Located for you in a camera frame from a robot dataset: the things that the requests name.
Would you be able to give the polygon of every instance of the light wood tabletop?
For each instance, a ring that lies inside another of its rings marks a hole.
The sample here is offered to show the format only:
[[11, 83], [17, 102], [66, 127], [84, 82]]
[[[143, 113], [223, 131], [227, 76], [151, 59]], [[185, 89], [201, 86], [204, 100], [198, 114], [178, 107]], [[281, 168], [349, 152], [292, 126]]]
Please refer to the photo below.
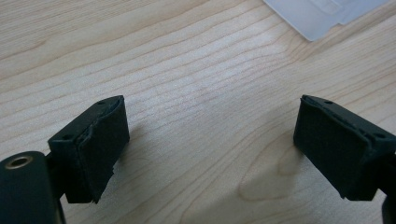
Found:
[[292, 143], [315, 95], [396, 134], [396, 0], [317, 42], [262, 0], [0, 2], [0, 159], [124, 95], [131, 141], [68, 223], [381, 223]]

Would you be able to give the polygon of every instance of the metal ring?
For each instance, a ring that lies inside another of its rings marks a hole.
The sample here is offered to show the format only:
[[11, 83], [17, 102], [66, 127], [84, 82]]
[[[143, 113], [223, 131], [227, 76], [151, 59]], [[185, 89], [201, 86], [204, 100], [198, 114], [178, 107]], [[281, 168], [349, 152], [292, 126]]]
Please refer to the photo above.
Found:
[[33, 161], [33, 157], [31, 157], [31, 156], [19, 156], [17, 158], [14, 158], [12, 161], [9, 161], [6, 164], [6, 169], [8, 169], [8, 170], [19, 169], [19, 168], [29, 164], [31, 161]]

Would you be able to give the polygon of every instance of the clear plastic lid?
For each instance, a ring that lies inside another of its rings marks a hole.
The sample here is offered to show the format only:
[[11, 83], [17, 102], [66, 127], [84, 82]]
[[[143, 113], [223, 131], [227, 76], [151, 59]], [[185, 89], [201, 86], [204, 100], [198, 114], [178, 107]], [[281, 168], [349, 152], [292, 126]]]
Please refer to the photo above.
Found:
[[264, 0], [310, 41], [323, 37], [336, 24], [347, 24], [388, 0]]

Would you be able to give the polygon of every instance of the wooden table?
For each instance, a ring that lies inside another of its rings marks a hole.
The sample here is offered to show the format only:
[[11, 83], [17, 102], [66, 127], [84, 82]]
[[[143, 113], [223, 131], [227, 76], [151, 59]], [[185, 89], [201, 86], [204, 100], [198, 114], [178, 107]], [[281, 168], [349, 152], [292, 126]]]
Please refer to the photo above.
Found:
[[396, 133], [395, 15], [308, 42], [261, 0], [1, 1], [1, 159], [122, 94], [131, 142], [68, 223], [381, 223], [291, 137], [304, 93]]

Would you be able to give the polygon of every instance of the bolt hole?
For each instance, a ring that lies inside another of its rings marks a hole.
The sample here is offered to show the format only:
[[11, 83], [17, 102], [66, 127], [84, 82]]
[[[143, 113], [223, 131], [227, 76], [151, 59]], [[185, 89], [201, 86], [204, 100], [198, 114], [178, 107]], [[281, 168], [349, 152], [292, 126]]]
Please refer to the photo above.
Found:
[[382, 133], [374, 133], [374, 136], [377, 138], [385, 138], [386, 136]]
[[70, 139], [72, 139], [72, 138], [73, 138], [73, 134], [65, 134], [65, 135], [62, 137], [63, 140], [70, 140]]
[[18, 169], [21, 168], [27, 164], [29, 164], [33, 160], [33, 157], [31, 156], [22, 156], [15, 158], [14, 160], [10, 161], [7, 163], [6, 168], [8, 170], [13, 170], [13, 169]]

